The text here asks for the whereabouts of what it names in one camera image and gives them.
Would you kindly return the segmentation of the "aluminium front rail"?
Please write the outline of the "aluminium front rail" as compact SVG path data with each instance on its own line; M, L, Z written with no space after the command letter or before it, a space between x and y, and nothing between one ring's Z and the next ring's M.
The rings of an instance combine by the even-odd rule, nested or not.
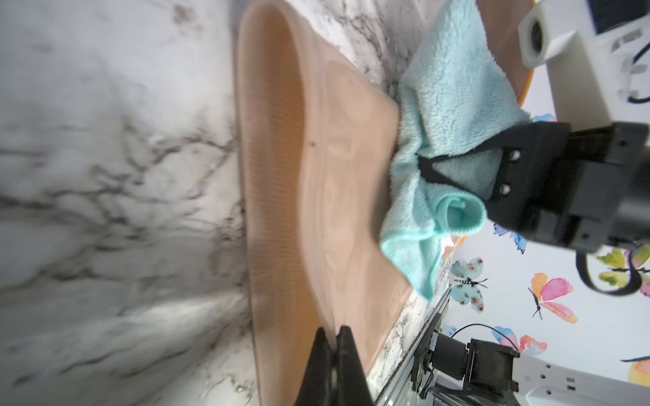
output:
M448 308L450 290L443 289L432 303L417 294L409 297L367 377L377 405L430 405L413 389L411 372L418 345L429 328L437 328Z

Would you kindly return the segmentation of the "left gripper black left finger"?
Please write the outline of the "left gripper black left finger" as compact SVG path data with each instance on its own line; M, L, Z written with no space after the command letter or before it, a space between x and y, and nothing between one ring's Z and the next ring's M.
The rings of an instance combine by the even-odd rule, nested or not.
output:
M323 328L316 332L295 406L334 405L335 350Z

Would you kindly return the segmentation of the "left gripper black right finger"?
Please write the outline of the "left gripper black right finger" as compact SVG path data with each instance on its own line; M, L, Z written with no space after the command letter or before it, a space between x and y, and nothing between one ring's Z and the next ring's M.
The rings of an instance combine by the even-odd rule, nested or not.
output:
M337 335L333 370L336 375L333 379L333 405L374 405L354 335L349 326L342 326Z

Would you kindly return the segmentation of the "beige rubber boot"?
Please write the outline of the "beige rubber boot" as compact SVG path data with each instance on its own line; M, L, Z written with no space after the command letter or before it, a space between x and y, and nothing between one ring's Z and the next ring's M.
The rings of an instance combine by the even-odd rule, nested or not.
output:
M245 12L237 96L259 397L291 405L319 328L367 374L417 294L379 246L400 104L286 1Z

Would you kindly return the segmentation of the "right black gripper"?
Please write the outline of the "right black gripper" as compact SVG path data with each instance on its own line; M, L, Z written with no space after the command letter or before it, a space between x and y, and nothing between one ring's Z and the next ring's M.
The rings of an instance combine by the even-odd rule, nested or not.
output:
M649 128L615 122L423 130L419 190L494 190L489 218L527 240L594 253L649 241ZM487 150L474 149L487 142Z

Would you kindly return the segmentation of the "mint green fluffy cloth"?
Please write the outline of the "mint green fluffy cloth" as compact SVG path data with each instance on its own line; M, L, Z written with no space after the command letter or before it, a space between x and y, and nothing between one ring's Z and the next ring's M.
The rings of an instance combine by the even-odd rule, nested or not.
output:
M438 12L401 79L399 104L391 206L379 246L432 300L443 240L473 235L487 223L484 201L501 154L473 149L530 120L489 51L475 2L448 1Z

